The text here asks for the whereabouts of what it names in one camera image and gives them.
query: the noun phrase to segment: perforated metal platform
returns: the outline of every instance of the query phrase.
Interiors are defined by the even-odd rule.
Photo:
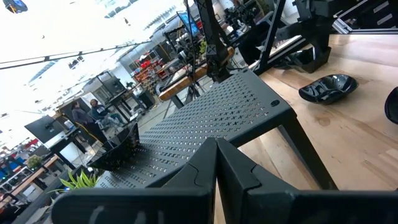
[[[243,70],[140,135],[135,160],[106,172],[98,187],[147,187],[184,165],[206,138],[236,147],[278,127],[294,110],[257,75]]]

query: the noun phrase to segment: workshop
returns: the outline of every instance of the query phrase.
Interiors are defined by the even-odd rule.
[[[3,3],[0,224],[398,223],[398,1]]]

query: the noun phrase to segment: person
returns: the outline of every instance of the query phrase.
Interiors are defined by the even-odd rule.
[[[119,121],[120,126],[124,126],[125,123],[118,113],[110,113],[108,109],[105,108],[104,105],[99,105],[98,100],[92,99],[90,101],[91,105],[91,114],[93,115],[93,118],[95,120],[101,120],[101,119],[106,119],[108,117],[117,119]]]
[[[102,142],[104,144],[103,146],[106,149],[112,148],[108,139],[100,130],[100,127],[94,122],[93,118],[88,116],[86,111],[83,111],[80,108],[80,104],[77,101],[74,101],[72,103],[72,116],[78,125],[83,126],[90,135],[94,136],[97,140]]]

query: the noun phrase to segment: black bowl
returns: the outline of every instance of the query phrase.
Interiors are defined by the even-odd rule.
[[[100,149],[87,166],[114,171],[129,162],[134,155],[134,149],[139,144],[138,125],[135,124],[127,133],[125,131],[118,134],[120,145],[109,151]]]
[[[348,75],[335,74],[320,78],[298,90],[300,96],[311,103],[328,105],[353,92],[358,82]]]
[[[398,124],[398,87],[393,89],[388,95],[384,104],[384,112],[390,121]]]

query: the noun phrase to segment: wooden table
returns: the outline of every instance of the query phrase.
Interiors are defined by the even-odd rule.
[[[235,50],[232,47],[228,47],[228,57],[222,62],[222,64],[224,64],[227,60],[232,58],[234,53],[235,53]],[[178,75],[184,75],[186,73],[186,71],[180,70],[177,73],[178,73]],[[193,74],[193,77],[195,80],[199,80],[200,78],[204,77],[206,74],[207,74],[207,64],[204,64],[195,70],[195,74]],[[181,92],[186,87],[190,86],[191,84],[192,84],[192,80],[188,77],[184,77],[180,81],[175,83],[174,85],[172,85],[169,88],[167,88],[166,90],[164,90],[159,95],[159,98],[163,101],[169,100],[173,96],[175,96],[177,93]]]
[[[44,167],[51,166],[58,158],[57,155],[54,155],[48,162],[44,164]],[[18,186],[16,189],[12,190],[11,194],[16,196],[21,193],[28,185],[30,185],[34,179],[36,179],[41,173],[45,171],[44,168],[40,168],[35,171],[32,175],[28,176],[25,180],[22,181],[21,185]],[[0,208],[3,208],[7,202],[10,201],[10,198],[5,198],[2,202],[0,202]]]
[[[260,77],[296,111],[307,136],[340,190],[398,188],[398,125],[384,114],[388,94],[398,86],[398,36],[331,35],[329,62],[312,74],[270,69]],[[359,87],[328,106],[307,102],[298,89],[336,73]],[[317,189],[311,175],[272,130],[240,147],[247,156],[298,189]],[[219,194],[216,223],[225,223]]]

